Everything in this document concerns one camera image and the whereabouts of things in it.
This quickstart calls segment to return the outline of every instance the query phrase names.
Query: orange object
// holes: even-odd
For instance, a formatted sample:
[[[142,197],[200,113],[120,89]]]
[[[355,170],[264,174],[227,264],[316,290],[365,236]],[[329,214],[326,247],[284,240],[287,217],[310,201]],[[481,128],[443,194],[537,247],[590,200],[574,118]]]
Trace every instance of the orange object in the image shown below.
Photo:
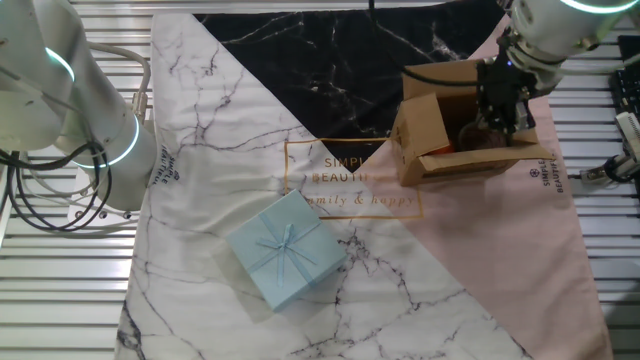
[[[440,148],[438,150],[434,150],[430,153],[428,153],[427,155],[443,155],[443,154],[453,154],[454,152],[456,152],[456,149],[453,148],[453,144],[451,143],[451,140],[449,140],[449,145]]]

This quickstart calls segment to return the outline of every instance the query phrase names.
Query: black cable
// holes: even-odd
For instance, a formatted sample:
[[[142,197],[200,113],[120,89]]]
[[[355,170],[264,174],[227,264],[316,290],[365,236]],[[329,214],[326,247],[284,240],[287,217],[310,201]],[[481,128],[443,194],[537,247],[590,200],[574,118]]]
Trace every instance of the black cable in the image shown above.
[[[373,27],[373,32],[375,33],[376,38],[378,39],[378,43],[380,44],[380,47],[382,48],[384,53],[387,55],[387,58],[389,58],[389,61],[403,74],[411,78],[414,78],[416,80],[425,82],[427,84],[439,85],[439,86],[467,87],[467,86],[478,86],[478,85],[484,84],[483,82],[478,82],[478,81],[449,81],[449,80],[432,79],[407,69],[404,65],[401,65],[396,61],[396,59],[393,57],[389,49],[384,45],[384,41],[382,39],[382,33],[380,31],[381,27],[380,27],[380,24],[378,23],[378,18],[376,16],[375,0],[369,0],[369,16],[371,17],[371,25]]]
[[[80,216],[78,216],[74,221],[72,221],[72,222],[70,222],[70,223],[68,223],[66,225],[63,225],[63,226],[55,226],[55,225],[47,222],[40,214],[38,214],[35,211],[35,209],[31,205],[31,203],[29,203],[29,201],[27,200],[27,198],[25,196],[25,193],[24,193],[24,188],[22,187],[22,179],[20,177],[19,167],[9,166],[8,173],[7,173],[6,193],[9,196],[9,200],[11,201],[11,205],[13,206],[13,208],[16,210],[16,213],[18,214],[18,216],[23,221],[25,221],[29,225],[31,225],[34,228],[39,229],[39,230],[73,232],[73,231],[77,231],[77,230],[80,230],[80,229],[83,229],[83,228],[87,227],[96,218],[96,216],[98,216],[100,214],[100,212],[104,208],[104,205],[106,204],[107,200],[109,199],[109,196],[111,195],[111,186],[112,186],[112,183],[113,183],[113,178],[112,178],[112,174],[111,174],[111,167],[108,166],[108,159],[107,159],[106,154],[104,153],[104,148],[99,143],[89,142],[89,143],[87,143],[85,145],[89,145],[88,149],[91,151],[91,153],[93,155],[92,158],[93,158],[93,162],[94,162],[94,171],[95,171],[95,175],[96,175],[96,185],[95,185],[96,188],[100,185],[100,165],[101,165],[100,161],[99,161],[99,158],[97,156],[95,156],[96,155],[96,150],[97,150],[98,153],[102,153],[102,155],[101,155],[102,160],[104,161],[104,164],[107,164],[107,166],[106,166],[106,168],[107,168],[107,170],[106,170],[107,171],[107,190],[106,190],[104,198],[102,199],[102,202],[98,206],[98,208],[95,211],[95,213],[86,222],[84,222],[83,224],[78,225],[78,226],[76,226],[74,228],[71,228],[72,226],[77,224],[79,221],[81,221],[87,215],[87,213],[92,209],[93,204],[95,203],[95,199],[97,198],[97,195],[98,195],[97,191],[94,192],[94,194],[91,197],[91,200],[89,202],[89,205],[87,206],[85,211]],[[11,162],[11,163],[23,163],[22,161],[19,161],[18,159],[16,159],[16,156],[17,156],[17,154],[15,154],[14,156],[9,156],[9,158],[7,159],[7,160],[9,160],[8,162]],[[18,206],[18,203],[17,203],[17,201],[15,199],[14,192],[13,192],[13,175],[14,175],[14,173],[16,174],[16,181],[17,181],[18,191],[19,191],[19,195],[20,195],[21,200],[27,206],[27,208],[29,209],[31,214],[33,214],[33,216],[35,216],[38,220],[40,220],[46,226],[42,226],[40,224],[36,224],[33,221],[29,220],[29,218],[27,218],[25,216],[25,214],[20,210],[20,208]]]
[[[618,175],[616,175],[616,157],[613,156],[611,158],[609,158],[609,160],[607,160],[607,162],[604,163],[604,165],[602,166],[604,169],[605,174],[607,174],[607,176],[609,177],[609,179],[618,182],[618,183],[628,183],[631,182],[631,180],[633,180],[633,178],[635,176],[640,175],[640,172],[634,172],[633,174],[627,176],[627,177],[620,177]]]
[[[75,159],[78,155],[85,152],[86,150],[90,150],[96,147],[102,148],[102,145],[100,145],[97,142],[90,141],[80,146],[76,150],[74,150],[71,154],[69,154],[69,156],[65,156],[61,159],[58,159],[49,163],[44,163],[44,164],[30,164],[30,163],[21,161],[20,159],[16,159],[11,155],[9,155],[7,152],[0,150],[0,164],[13,166],[21,169],[30,169],[30,170],[38,170],[38,171],[57,170],[64,167],[68,163],[70,163],[71,160]]]

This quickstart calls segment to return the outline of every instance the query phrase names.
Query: glowing blue ring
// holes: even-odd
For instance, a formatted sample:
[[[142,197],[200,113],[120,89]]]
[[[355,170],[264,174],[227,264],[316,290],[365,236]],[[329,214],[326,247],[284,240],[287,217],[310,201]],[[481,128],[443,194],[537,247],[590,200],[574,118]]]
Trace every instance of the glowing blue ring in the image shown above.
[[[138,118],[135,117],[134,115],[134,119],[135,119],[135,123],[136,123],[136,134],[133,136],[133,141],[131,141],[131,145],[129,145],[129,147],[127,148],[127,150],[125,150],[122,155],[118,156],[117,158],[109,161],[109,166],[113,166],[115,165],[118,161],[122,160],[125,158],[125,156],[129,155],[129,153],[131,152],[131,150],[133,150],[133,147],[136,146],[136,143],[138,142],[138,137],[140,136],[140,123],[138,122]],[[82,164],[78,164],[77,162],[74,161],[74,163],[78,166],[80,166],[81,168],[85,168],[85,169],[93,169],[95,168],[95,166],[91,165],[82,165]],[[106,164],[101,164],[100,168],[106,168],[107,165]]]
[[[62,56],[56,54],[55,51],[53,51],[53,50],[51,50],[49,48],[44,48],[44,49],[47,51],[47,54],[49,54],[50,58],[52,58],[53,60],[57,61],[58,63],[60,63],[60,65],[64,66],[64,68],[67,69],[67,72],[71,76],[71,81],[75,82],[76,81],[76,75],[73,73],[73,69],[71,68],[69,63],[66,62],[62,58]]]
[[[584,12],[592,13],[592,14],[615,14],[617,12],[622,12],[625,10],[631,9],[635,4],[640,0],[633,0],[632,2],[620,6],[593,6],[580,3],[576,0],[560,0],[563,3],[571,6],[574,9],[578,9]]]

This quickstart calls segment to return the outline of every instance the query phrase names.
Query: white marble pattern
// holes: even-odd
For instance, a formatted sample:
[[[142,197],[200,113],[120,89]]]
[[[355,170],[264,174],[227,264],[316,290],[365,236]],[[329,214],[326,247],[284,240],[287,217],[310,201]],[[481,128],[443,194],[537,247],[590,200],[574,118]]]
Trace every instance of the white marble pattern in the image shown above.
[[[165,151],[117,359],[529,358],[398,220],[327,221],[347,262],[273,314],[223,236],[282,196],[283,142],[313,137],[191,15],[156,16],[152,42]]]

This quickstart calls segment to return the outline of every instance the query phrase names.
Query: wire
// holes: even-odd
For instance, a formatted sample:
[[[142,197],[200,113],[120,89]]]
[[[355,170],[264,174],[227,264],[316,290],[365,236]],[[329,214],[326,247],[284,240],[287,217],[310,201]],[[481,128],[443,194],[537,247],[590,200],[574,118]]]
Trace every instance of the wire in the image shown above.
[[[28,155],[27,155],[27,152],[26,152],[26,151],[25,151],[25,152],[21,152],[21,153],[20,153],[20,157],[22,157],[22,155],[24,155],[25,161],[26,161],[27,163],[31,164],[31,161],[29,160],[29,157],[28,157]],[[39,174],[37,171],[35,171],[35,170],[32,170],[32,169],[22,169],[22,177],[23,177],[23,178],[24,178],[24,175],[25,175],[24,170],[28,170],[28,171],[29,171],[29,173],[31,174],[31,176],[33,177],[33,179],[34,179],[38,184],[40,184],[42,187],[44,187],[45,189],[47,189],[47,190],[49,190],[49,191],[53,192],[53,193],[54,193],[54,194],[56,194],[56,195],[60,195],[60,196],[73,196],[73,195],[78,195],[78,194],[80,194],[80,195],[81,195],[81,194],[83,194],[83,193],[85,193],[85,192],[89,191],[89,189],[91,189],[94,185],[95,185],[95,186],[98,186],[97,184],[99,183],[98,181],[93,181],[93,182],[91,182],[89,185],[85,186],[84,188],[82,188],[82,189],[80,189],[80,190],[75,190],[75,191],[72,191],[72,192],[59,191],[59,190],[56,190],[56,189],[54,189],[53,187],[49,186],[49,184],[47,184],[47,182],[46,182],[46,181],[44,181],[44,179],[42,179],[42,178],[40,177],[40,174]],[[105,173],[102,175],[102,178],[100,179],[100,182],[102,182],[102,184],[104,184],[104,181],[105,181],[106,179],[107,179],[107,173],[105,172]]]
[[[110,54],[120,55],[131,60],[137,61],[142,65],[142,81],[140,82],[140,88],[138,90],[139,93],[146,93],[149,87],[149,80],[151,79],[151,67],[149,66],[149,62],[140,56],[139,54],[134,53],[133,51],[129,51],[123,48],[99,44],[94,42],[89,42],[89,48],[96,51],[102,51]]]
[[[382,32],[380,31],[381,26],[380,26],[380,23],[378,23],[378,17],[376,16],[375,0],[369,0],[369,16],[371,17],[371,25],[373,27],[373,32],[376,35],[376,38],[378,39],[378,43],[380,44],[380,47],[382,48],[384,53],[387,55],[387,58],[389,59],[391,64],[393,64],[393,66],[396,67],[403,74],[409,76],[410,78],[422,81],[424,83],[431,84],[431,85],[438,85],[438,86],[467,87],[467,86],[479,86],[484,84],[483,82],[479,82],[479,81],[449,81],[449,80],[432,79],[407,69],[404,65],[401,65],[396,61],[396,59],[393,57],[389,49],[384,45],[384,41],[382,39]]]
[[[519,61],[520,63],[523,63],[524,66],[528,66],[529,64],[532,64],[534,68],[538,68],[538,69],[542,69],[542,70],[546,70],[552,73],[557,73],[557,74],[562,74],[562,75],[598,75],[598,74],[610,74],[616,70],[620,70],[623,69],[625,67],[631,66],[635,63],[637,63],[638,61],[640,61],[640,54],[637,54],[631,58],[629,58],[628,60],[624,61],[622,64],[619,65],[614,65],[614,66],[608,66],[608,67],[602,67],[599,69],[589,69],[589,70],[579,70],[579,69],[565,69],[565,68],[561,68],[558,66],[554,66],[554,65],[549,65],[549,64],[545,64],[531,56],[529,56],[527,53],[525,53],[524,51],[516,48],[516,47],[510,47],[509,48],[509,58],[513,61],[514,59],[512,58],[512,55],[516,55],[518,56],[519,59],[522,58],[526,58],[527,60],[521,60]]]
[[[7,166],[12,166],[12,167],[16,167],[16,168],[31,169],[31,170],[43,170],[43,171],[57,170],[57,169],[60,169],[60,168],[64,167],[68,163],[70,163],[71,160],[75,159],[78,155],[82,154],[86,150],[95,149],[96,147],[99,147],[100,151],[104,150],[102,148],[102,145],[100,145],[99,143],[97,143],[95,141],[90,141],[90,142],[87,142],[86,144],[80,146],[76,150],[74,150],[71,154],[69,154],[69,156],[65,156],[65,157],[63,157],[61,159],[58,159],[58,160],[55,160],[55,161],[52,161],[52,162],[48,162],[48,163],[43,163],[43,164],[30,164],[30,163],[27,163],[27,162],[24,162],[24,161],[18,159],[17,157],[13,157],[13,156],[9,155],[4,150],[0,150],[0,164],[4,164],[4,165],[7,165]]]
[[[89,146],[89,150],[92,152],[93,155],[95,155],[95,153],[97,151],[104,150],[102,148],[102,145],[100,145],[97,142],[88,142],[85,145],[90,145]],[[14,152],[10,156],[11,160],[13,160],[11,162],[20,162],[20,160],[17,159],[18,156],[19,156],[19,154]],[[100,186],[100,184],[99,184],[99,182],[100,182],[100,180],[99,180],[100,179],[100,165],[101,165],[100,164],[100,160],[95,156],[92,156],[92,159],[93,159],[93,162],[94,162],[94,170],[96,172],[96,183],[97,183],[97,186]],[[59,232],[77,231],[77,230],[85,228],[87,225],[89,225],[96,218],[96,216],[98,216],[98,214],[101,213],[104,205],[106,204],[107,199],[111,195],[111,186],[112,186],[112,183],[113,183],[113,179],[112,179],[112,175],[111,175],[111,167],[109,166],[109,162],[108,162],[106,154],[102,155],[102,160],[103,160],[103,163],[106,164],[106,172],[107,172],[107,190],[106,190],[105,196],[102,199],[102,202],[100,203],[100,205],[97,207],[97,209],[94,212],[94,214],[86,222],[84,222],[81,225],[75,226],[73,228],[72,228],[72,226],[74,226],[75,224],[80,222],[87,215],[87,213],[93,208],[93,204],[95,203],[95,199],[98,196],[98,192],[97,191],[95,191],[94,194],[91,196],[91,200],[89,201],[89,205],[80,214],[80,216],[78,216],[74,221],[71,221],[70,223],[68,223],[68,224],[66,224],[64,226],[55,226],[55,225],[49,223],[48,221],[46,221],[44,219],[44,217],[42,217],[40,214],[38,214],[35,211],[35,209],[33,208],[33,206],[27,200],[25,192],[24,192],[23,184],[22,184],[22,179],[20,177],[20,171],[17,171],[19,167],[16,167],[16,166],[10,166],[9,167],[8,173],[7,173],[7,186],[6,186],[5,190],[8,193],[9,200],[11,201],[11,205],[15,209],[16,213],[18,214],[18,216],[23,221],[25,221],[29,225],[33,226],[34,228],[39,229],[39,230],[44,230],[44,231],[59,231]],[[27,216],[22,212],[22,210],[20,210],[20,208],[18,206],[18,203],[17,203],[17,201],[15,199],[14,192],[13,192],[13,176],[14,175],[16,177],[18,192],[19,192],[19,196],[20,196],[21,200],[26,205],[26,207],[29,209],[31,214],[34,217],[36,217],[38,220],[40,220],[44,225],[39,225],[39,224],[36,224],[35,222],[29,220],[29,218],[27,218]]]
[[[106,174],[107,173],[105,172],[105,175],[102,176],[102,179],[100,179],[100,181],[106,180]],[[100,185],[97,186],[94,189],[94,192],[98,191],[99,188],[103,184],[104,184],[104,182],[100,183]],[[24,182],[23,186],[24,186],[24,189],[26,190],[26,195],[31,195],[31,196],[36,197],[38,199],[46,200],[46,201],[49,201],[51,203],[54,203],[54,204],[57,204],[57,205],[60,205],[60,206],[63,206],[63,207],[69,207],[69,206],[81,206],[81,207],[84,207],[84,206],[86,206],[86,204],[81,203],[80,200],[86,199],[88,197],[91,197],[91,196],[93,196],[93,193],[94,193],[94,192],[92,192],[90,194],[80,196],[79,198],[74,200],[74,199],[68,199],[64,195],[60,195],[60,194],[63,194],[63,193],[56,192],[56,194],[60,195],[60,199],[56,199],[56,198],[40,195],[37,192],[33,191],[33,189],[31,189],[29,187],[29,183],[28,182]],[[114,211],[114,210],[110,210],[110,209],[102,209],[102,211],[108,212],[110,214],[122,215],[121,211],[119,212],[119,211]]]

